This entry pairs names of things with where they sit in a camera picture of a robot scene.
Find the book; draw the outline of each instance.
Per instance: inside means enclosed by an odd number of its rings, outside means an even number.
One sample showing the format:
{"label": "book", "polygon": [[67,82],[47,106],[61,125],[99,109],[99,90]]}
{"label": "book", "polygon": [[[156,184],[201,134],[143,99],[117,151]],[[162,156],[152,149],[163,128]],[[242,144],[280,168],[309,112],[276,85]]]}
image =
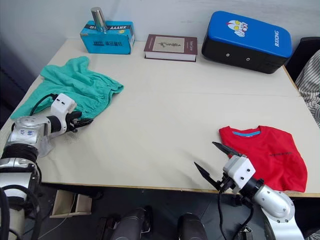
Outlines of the book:
{"label": "book", "polygon": [[146,59],[195,62],[198,42],[190,36],[149,34],[144,52]]}

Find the silver cylinder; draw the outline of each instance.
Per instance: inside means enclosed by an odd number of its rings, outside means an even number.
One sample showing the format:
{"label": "silver cylinder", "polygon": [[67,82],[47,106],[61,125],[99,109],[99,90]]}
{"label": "silver cylinder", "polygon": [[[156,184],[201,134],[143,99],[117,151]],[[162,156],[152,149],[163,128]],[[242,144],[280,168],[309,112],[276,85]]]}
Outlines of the silver cylinder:
{"label": "silver cylinder", "polygon": [[98,32],[106,32],[108,29],[107,29],[105,17],[104,17],[104,14],[102,13],[101,8],[98,6],[95,6],[91,8],[91,13],[93,16],[93,20],[95,22],[96,30]]}

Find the blue tissue box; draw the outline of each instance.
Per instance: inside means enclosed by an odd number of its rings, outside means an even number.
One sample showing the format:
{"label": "blue tissue box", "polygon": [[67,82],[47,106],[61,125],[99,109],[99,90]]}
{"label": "blue tissue box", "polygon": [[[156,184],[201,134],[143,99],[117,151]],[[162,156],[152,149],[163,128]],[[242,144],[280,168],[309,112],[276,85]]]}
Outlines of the blue tissue box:
{"label": "blue tissue box", "polygon": [[91,54],[130,54],[135,42],[131,21],[105,21],[106,32],[96,30],[94,21],[88,21],[80,37]]}
{"label": "blue tissue box", "polygon": [[213,61],[271,74],[291,56],[291,37],[282,27],[216,11],[203,41],[202,54]]}

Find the teal shirt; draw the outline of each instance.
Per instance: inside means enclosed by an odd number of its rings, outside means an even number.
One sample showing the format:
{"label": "teal shirt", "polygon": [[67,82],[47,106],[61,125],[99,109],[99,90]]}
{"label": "teal shirt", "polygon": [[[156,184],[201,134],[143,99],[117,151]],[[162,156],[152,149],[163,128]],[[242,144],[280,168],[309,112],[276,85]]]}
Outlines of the teal shirt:
{"label": "teal shirt", "polygon": [[[120,93],[124,86],[103,74],[88,70],[89,58],[81,56],[70,59],[64,66],[47,65],[40,75],[43,82],[27,101],[11,116],[12,119],[29,116],[34,105],[47,94],[66,94],[81,111],[81,118],[94,118],[111,103],[112,95]],[[51,97],[36,108],[35,113],[51,106]]]}

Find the striped cloth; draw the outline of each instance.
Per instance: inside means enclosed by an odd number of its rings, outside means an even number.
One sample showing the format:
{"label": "striped cloth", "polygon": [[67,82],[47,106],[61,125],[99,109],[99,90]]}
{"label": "striped cloth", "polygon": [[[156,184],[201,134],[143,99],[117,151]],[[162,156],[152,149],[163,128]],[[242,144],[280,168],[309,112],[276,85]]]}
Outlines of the striped cloth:
{"label": "striped cloth", "polygon": [[320,128],[320,50],[306,63],[295,85]]}

